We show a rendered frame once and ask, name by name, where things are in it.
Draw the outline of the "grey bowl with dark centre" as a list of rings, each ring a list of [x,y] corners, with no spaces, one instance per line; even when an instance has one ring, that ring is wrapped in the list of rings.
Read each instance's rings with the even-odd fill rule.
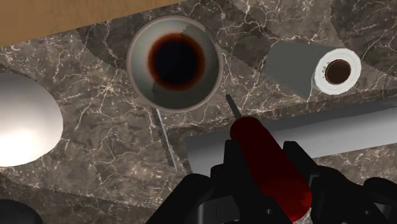
[[[167,15],[135,33],[126,70],[132,88],[150,106],[183,113],[203,105],[215,93],[223,57],[205,26],[188,17]]]

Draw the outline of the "white paper towel roll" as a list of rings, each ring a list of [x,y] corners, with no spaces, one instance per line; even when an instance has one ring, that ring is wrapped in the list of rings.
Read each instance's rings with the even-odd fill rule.
[[[361,61],[348,48],[280,41],[268,52],[264,74],[302,99],[313,87],[339,95],[358,81]]]

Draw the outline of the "red-handled screwdriver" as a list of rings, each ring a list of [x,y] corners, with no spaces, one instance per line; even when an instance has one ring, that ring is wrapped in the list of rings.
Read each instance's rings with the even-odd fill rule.
[[[249,175],[264,196],[280,205],[290,221],[299,220],[312,202],[309,184],[261,121],[242,116],[231,95],[227,94],[226,100],[235,116],[230,138],[239,145]]]

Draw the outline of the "black round object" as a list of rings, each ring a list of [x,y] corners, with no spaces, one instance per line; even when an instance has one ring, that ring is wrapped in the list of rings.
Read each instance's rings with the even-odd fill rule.
[[[43,224],[30,206],[10,199],[0,199],[0,224]]]

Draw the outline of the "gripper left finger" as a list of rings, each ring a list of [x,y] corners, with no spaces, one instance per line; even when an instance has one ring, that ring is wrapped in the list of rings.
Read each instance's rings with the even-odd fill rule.
[[[223,163],[209,177],[185,176],[146,224],[289,224],[289,218],[253,181],[239,144],[227,140]]]

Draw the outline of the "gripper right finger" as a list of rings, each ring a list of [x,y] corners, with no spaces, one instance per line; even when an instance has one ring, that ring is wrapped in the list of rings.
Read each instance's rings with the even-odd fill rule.
[[[313,224],[397,224],[397,184],[372,177],[363,185],[340,171],[317,165],[295,141],[283,150],[310,186]]]

